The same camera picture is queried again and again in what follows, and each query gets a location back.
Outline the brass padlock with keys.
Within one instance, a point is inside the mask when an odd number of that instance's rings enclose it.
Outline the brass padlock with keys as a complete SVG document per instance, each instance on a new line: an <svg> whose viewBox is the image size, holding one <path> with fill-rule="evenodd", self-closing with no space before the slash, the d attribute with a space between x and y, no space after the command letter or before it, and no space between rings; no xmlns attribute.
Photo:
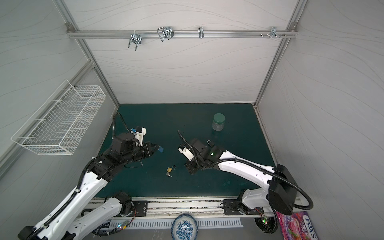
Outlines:
<svg viewBox="0 0 384 240"><path fill-rule="evenodd" d="M176 169L176 166L173 165L172 167L167 168L166 175L168 177L172 177L171 172Z"/></svg>

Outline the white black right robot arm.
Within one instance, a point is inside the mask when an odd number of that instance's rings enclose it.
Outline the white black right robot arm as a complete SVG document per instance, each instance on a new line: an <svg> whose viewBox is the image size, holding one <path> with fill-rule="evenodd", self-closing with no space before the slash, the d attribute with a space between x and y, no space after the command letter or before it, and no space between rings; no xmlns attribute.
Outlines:
<svg viewBox="0 0 384 240"><path fill-rule="evenodd" d="M298 191L292 186L296 182L284 166L274 168L259 165L212 142L205 145L198 139L193 139L189 144L181 144L179 152L187 158L185 166L191 175L199 170L216 169L240 176L259 186L258 189L247 189L240 193L236 206L239 212L245 214L251 209L269 207L284 215L293 213Z"/></svg>

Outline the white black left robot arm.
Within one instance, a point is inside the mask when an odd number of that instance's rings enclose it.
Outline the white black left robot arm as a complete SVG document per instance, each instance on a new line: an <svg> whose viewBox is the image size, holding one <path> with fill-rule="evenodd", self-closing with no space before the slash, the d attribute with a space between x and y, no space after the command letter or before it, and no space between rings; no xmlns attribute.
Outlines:
<svg viewBox="0 0 384 240"><path fill-rule="evenodd" d="M164 149L143 141L144 134L123 133L113 138L111 146L92 158L82 170L73 192L35 226L26 226L18 234L20 240L80 240L106 220L129 214L132 199L125 193L111 197L87 215L77 216L89 201L130 163L140 162Z"/></svg>

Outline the clear jar green lid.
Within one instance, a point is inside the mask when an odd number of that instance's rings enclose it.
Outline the clear jar green lid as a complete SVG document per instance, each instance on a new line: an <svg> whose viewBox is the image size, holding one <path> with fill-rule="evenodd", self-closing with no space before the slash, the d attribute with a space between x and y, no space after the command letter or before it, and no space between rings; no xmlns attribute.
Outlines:
<svg viewBox="0 0 384 240"><path fill-rule="evenodd" d="M222 113L216 113L213 116L212 128L215 131L222 131L225 125L226 117Z"/></svg>

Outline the blue white patterned plate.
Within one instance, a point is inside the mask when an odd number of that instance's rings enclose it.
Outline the blue white patterned plate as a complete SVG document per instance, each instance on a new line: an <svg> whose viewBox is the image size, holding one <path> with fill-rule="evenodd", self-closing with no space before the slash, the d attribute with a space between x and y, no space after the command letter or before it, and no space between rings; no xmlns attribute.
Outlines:
<svg viewBox="0 0 384 240"><path fill-rule="evenodd" d="M196 240L198 230L198 223L193 216L181 214L172 223L171 236L173 240Z"/></svg>

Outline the metal U-bolt clamp left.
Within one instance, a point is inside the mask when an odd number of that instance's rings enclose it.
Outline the metal U-bolt clamp left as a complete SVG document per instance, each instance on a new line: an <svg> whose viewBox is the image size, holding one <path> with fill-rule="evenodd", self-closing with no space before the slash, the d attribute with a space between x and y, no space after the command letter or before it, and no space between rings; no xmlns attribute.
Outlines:
<svg viewBox="0 0 384 240"><path fill-rule="evenodd" d="M135 46L135 51L137 51L138 46L141 44L142 44L141 35L137 34L136 32L134 32L133 34L130 35L128 48L130 48L131 46Z"/></svg>

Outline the metal u-bolt clamp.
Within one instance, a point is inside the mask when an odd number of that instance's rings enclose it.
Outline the metal u-bolt clamp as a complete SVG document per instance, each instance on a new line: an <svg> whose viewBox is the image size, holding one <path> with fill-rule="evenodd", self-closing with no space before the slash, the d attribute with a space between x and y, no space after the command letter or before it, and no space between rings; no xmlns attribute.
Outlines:
<svg viewBox="0 0 384 240"><path fill-rule="evenodd" d="M160 27L157 29L157 33L161 42L164 42L165 39L170 40L175 35L172 27Z"/></svg>
<svg viewBox="0 0 384 240"><path fill-rule="evenodd" d="M130 48L131 46L135 46L135 51L137 51L138 46L141 44L142 44L141 35L137 34L136 32L134 32L133 34L130 35L128 48Z"/></svg>

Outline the metal U-bolt clamp middle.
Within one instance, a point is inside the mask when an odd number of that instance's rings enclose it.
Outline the metal U-bolt clamp middle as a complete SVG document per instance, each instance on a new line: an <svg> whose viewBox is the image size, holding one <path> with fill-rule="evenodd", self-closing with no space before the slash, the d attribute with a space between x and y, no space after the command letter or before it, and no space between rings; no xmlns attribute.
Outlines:
<svg viewBox="0 0 384 240"><path fill-rule="evenodd" d="M172 27L160 27L157 29L157 33L161 42L164 42L165 39L170 40L175 35Z"/></svg>

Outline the pink Fox's candy bag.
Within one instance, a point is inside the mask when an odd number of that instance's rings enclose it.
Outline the pink Fox's candy bag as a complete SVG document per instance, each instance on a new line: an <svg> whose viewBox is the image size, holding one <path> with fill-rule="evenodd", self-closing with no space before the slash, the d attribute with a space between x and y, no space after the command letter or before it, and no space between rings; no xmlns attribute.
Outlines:
<svg viewBox="0 0 384 240"><path fill-rule="evenodd" d="M277 213L284 240L318 240L307 211L290 216Z"/></svg>

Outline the metal hook clamp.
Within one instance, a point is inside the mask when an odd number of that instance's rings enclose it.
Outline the metal hook clamp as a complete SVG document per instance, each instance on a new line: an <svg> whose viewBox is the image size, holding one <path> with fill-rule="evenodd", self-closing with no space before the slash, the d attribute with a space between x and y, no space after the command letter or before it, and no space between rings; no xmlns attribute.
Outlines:
<svg viewBox="0 0 384 240"><path fill-rule="evenodd" d="M198 27L198 35L199 35L199 39L203 39L204 38L204 29L203 29L203 27Z"/></svg>

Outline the aluminium top crossbar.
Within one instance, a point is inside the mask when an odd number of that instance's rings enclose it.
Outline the aluminium top crossbar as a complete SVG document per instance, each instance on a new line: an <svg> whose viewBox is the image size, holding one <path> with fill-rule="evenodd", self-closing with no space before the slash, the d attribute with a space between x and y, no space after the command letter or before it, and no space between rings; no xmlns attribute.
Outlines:
<svg viewBox="0 0 384 240"><path fill-rule="evenodd" d="M204 29L203 39L269 39L262 38L260 34L267 34L271 29L267 30L208 30ZM143 40L158 39L157 30L148 31L75 31L72 26L68 26L67 35L71 39L129 39L130 35L136 32L141 35ZM174 30L172 39L199 39L198 28L193 30ZM286 34L286 38L295 38L298 31L295 27L287 30L278 30L280 34Z"/></svg>

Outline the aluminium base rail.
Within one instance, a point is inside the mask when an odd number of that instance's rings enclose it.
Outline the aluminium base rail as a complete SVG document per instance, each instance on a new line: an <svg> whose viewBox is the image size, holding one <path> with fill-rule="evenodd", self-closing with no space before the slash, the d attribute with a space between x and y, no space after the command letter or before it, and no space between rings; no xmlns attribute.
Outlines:
<svg viewBox="0 0 384 240"><path fill-rule="evenodd" d="M147 201L147 219L170 219L181 214L195 218L226 218L221 207L224 200L236 200L236 196L219 197L136 197L133 201Z"/></svg>

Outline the metal bracket clamp right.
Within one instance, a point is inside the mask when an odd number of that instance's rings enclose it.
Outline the metal bracket clamp right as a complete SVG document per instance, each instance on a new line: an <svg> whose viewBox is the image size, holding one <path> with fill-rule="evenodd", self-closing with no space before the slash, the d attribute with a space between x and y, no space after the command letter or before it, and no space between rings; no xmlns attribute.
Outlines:
<svg viewBox="0 0 384 240"><path fill-rule="evenodd" d="M281 39L281 38L286 38L287 37L286 34L278 33L278 30L277 30L276 27L272 27L269 33L267 33L267 34L260 34L260 36L262 38L269 38L269 39L274 39L274 38Z"/></svg>

